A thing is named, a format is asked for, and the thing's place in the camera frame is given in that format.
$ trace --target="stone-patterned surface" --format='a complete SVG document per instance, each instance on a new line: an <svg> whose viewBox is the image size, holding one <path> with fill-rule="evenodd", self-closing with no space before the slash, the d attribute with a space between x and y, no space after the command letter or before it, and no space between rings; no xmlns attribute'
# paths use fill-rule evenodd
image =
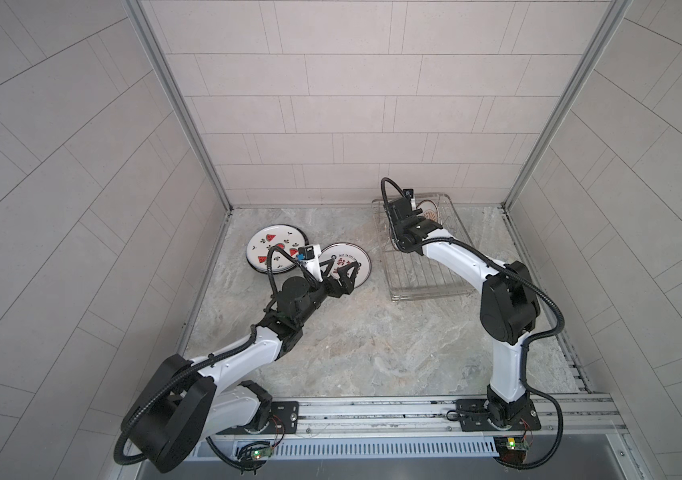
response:
<svg viewBox="0 0 682 480"><path fill-rule="evenodd" d="M504 261L517 252L496 207L457 207L475 245ZM491 375L491 339L479 321L479 294L392 302L370 208L234 210L186 356L206 355L248 332L269 301L269 281L247 265L244 246L270 224L298 226L309 242L360 245L370 278L351 296L328 298L303 338L277 362L250 375L274 396L482 394ZM277 276L277 285L290 275ZM540 317L539 324L546 321ZM576 392L556 339L533 344L528 380L546 392Z"/></svg>

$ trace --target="metal wire rack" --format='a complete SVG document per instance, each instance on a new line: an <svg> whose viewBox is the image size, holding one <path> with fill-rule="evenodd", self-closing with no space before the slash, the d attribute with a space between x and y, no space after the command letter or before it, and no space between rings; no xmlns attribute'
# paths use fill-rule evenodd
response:
<svg viewBox="0 0 682 480"><path fill-rule="evenodd" d="M417 204L423 200L432 200L435 203L439 212L439 222L455 238L474 246L448 195L425 193L415 196ZM474 290L469 283L451 272L446 266L425 256L415 253L404 254L396 250L389 233L389 222L386 219L383 199L374 200L372 208L383 252L384 274L392 301L465 295Z"/></svg>

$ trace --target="metal corner post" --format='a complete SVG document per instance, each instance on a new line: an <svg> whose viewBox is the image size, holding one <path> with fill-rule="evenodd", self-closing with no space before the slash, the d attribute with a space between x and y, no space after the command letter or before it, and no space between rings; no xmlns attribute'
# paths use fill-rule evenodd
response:
<svg viewBox="0 0 682 480"><path fill-rule="evenodd" d="M562 92L562 95L557 100L557 104L549 115L549 119L546 121L546 125L544 126L541 135L538 136L536 144L533 145L533 149L531 150L530 155L528 155L528 160L526 160L525 164L522 166L519 177L509 190L509 195L502 203L502 206L506 211L509 211L509 209L512 208L512 205L517 201L517 198L522 191L522 187L525 186L528 178L530 178L533 170L536 168L538 161L544 155L547 147L555 137L566 114L576 101L578 92L581 91L589 74L595 68L600 59L600 55L605 51L605 47L616 32L618 25L624 18L624 12L631 3L632 0L613 0L611 5L608 5L608 9L602 16L602 20L600 21L597 30L595 30L595 34L592 35L592 40L589 41L584 54L578 61L576 70L573 72L565 91Z"/></svg>
<svg viewBox="0 0 682 480"><path fill-rule="evenodd" d="M140 0L123 0L123 3L125 5L127 17L130 19L130 23L133 24L136 33L138 33L140 42L144 45L146 56L149 57L154 72L156 72L156 76L160 79L163 90L168 93L170 105L178 114L178 120L181 122L183 133L189 139L192 149L194 149L197 158L200 159L208 178L211 179L213 186L216 187L216 193L221 198L221 203L223 203L227 208L227 211L231 213L232 204L227 197L227 192L223 189L221 179L218 178L216 171L213 169L211 157L208 155L207 150L203 145L199 132L197 132L197 129L194 127L189 108L187 107L186 102L183 101L181 90L173 79L171 68L165 60L160 45L157 43L156 38L154 38L154 33L146 19L146 14L144 13L144 8L140 4Z"/></svg>

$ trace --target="wire basket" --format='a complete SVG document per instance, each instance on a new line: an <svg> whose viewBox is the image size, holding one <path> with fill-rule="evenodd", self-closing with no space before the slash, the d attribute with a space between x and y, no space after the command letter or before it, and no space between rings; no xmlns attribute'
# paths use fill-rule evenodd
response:
<svg viewBox="0 0 682 480"><path fill-rule="evenodd" d="M417 204L423 200L432 200L435 203L439 222L455 238L474 246L448 195L426 193L415 196ZM383 199L374 200L372 208L383 252L384 274L392 301L465 295L474 290L473 286L448 267L415 252L404 254L396 250L389 233L389 221L386 219Z"/></svg>

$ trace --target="tiled wall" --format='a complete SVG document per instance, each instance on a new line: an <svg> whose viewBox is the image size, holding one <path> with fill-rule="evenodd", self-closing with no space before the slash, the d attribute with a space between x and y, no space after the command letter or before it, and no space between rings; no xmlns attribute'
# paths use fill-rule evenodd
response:
<svg viewBox="0 0 682 480"><path fill-rule="evenodd" d="M0 0L0 478L107 471L223 215L119 0Z"/></svg>
<svg viewBox="0 0 682 480"><path fill-rule="evenodd" d="M511 217L598 389L682 479L682 0L635 0Z"/></svg>
<svg viewBox="0 0 682 480"><path fill-rule="evenodd" d="M235 205L499 203L606 2L142 2Z"/></svg>

